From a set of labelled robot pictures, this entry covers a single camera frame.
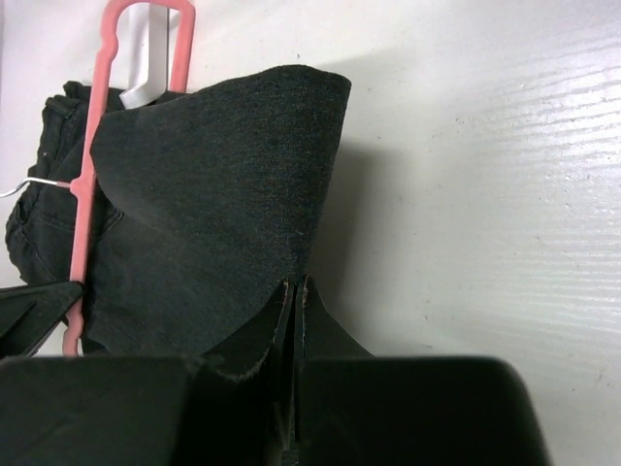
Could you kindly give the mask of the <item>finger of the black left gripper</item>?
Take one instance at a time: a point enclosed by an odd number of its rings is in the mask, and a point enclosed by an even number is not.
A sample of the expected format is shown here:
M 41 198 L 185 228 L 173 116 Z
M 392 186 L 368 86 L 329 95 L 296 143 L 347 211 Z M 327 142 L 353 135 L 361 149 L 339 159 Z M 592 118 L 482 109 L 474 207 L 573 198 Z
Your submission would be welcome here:
M 79 282 L 1 289 L 1 357 L 32 356 L 84 292 Z

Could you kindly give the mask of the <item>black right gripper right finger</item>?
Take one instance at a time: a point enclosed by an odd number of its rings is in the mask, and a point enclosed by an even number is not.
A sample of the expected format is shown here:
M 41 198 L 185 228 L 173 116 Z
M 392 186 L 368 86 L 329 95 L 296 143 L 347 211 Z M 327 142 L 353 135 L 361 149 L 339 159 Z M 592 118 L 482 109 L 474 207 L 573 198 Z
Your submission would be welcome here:
M 303 465 L 371 465 L 376 359 L 330 316 L 315 281 L 295 301 L 295 436 Z

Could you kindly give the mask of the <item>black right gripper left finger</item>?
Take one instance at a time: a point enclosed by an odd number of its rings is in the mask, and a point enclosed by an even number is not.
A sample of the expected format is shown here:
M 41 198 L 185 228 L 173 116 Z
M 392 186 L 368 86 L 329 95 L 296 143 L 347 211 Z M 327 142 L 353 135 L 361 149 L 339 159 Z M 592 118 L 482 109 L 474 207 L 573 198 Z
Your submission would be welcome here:
M 205 355 L 200 440 L 208 465 L 279 465 L 289 447 L 293 285 Z

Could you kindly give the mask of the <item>black denim trousers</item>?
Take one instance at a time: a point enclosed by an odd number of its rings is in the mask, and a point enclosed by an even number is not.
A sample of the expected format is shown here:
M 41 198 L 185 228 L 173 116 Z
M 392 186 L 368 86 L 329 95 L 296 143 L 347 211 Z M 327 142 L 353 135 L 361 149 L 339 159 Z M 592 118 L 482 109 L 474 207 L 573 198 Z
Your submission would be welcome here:
M 303 65 L 133 110 L 111 89 L 89 146 L 83 351 L 205 354 L 300 277 L 350 90 L 348 78 Z

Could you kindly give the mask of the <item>pink plastic hanger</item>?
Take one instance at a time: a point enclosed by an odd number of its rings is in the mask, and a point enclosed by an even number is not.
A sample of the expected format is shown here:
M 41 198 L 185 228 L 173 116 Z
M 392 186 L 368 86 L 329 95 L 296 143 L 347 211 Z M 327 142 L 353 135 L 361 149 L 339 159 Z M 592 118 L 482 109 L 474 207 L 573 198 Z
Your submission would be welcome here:
M 111 0 L 106 5 L 102 15 L 101 48 L 96 55 L 93 70 L 80 175 L 69 182 L 27 177 L 14 189 L 1 195 L 3 198 L 15 195 L 30 183 L 51 185 L 71 192 L 77 199 L 77 213 L 69 279 L 81 284 L 85 283 L 86 278 L 96 188 L 96 173 L 90 150 L 97 127 L 106 110 L 111 69 L 118 50 L 116 35 L 118 20 L 127 8 L 137 3 L 137 0 Z M 188 80 L 195 26 L 195 8 L 191 2 L 186 0 L 149 1 L 148 4 L 150 7 L 166 8 L 179 13 L 180 24 L 175 54 L 172 62 L 166 61 L 164 63 L 164 76 L 170 80 L 168 89 L 174 92 L 183 92 L 186 90 Z

